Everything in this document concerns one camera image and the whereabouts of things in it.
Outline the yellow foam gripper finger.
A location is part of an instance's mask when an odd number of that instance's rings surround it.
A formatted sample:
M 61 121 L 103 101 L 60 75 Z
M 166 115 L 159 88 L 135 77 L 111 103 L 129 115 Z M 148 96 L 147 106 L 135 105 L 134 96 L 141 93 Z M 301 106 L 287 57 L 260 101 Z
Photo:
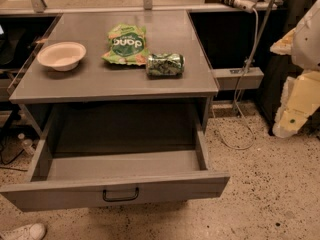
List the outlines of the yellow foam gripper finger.
M 287 77 L 272 128 L 275 136 L 288 138 L 297 134 L 320 106 L 317 94 L 320 84 L 319 50 L 313 50 L 309 36 L 298 38 L 297 30 L 293 28 L 275 42 L 270 51 L 290 55 L 292 63 L 303 69 L 297 78 Z

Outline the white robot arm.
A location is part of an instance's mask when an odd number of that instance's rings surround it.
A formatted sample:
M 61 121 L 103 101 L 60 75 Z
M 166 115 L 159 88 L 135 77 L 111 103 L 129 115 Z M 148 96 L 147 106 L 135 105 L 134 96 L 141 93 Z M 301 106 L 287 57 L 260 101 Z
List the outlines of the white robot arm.
M 288 138 L 320 107 L 320 0 L 270 51 L 290 55 L 292 63 L 303 70 L 297 78 L 286 79 L 272 128 L 275 136 Z

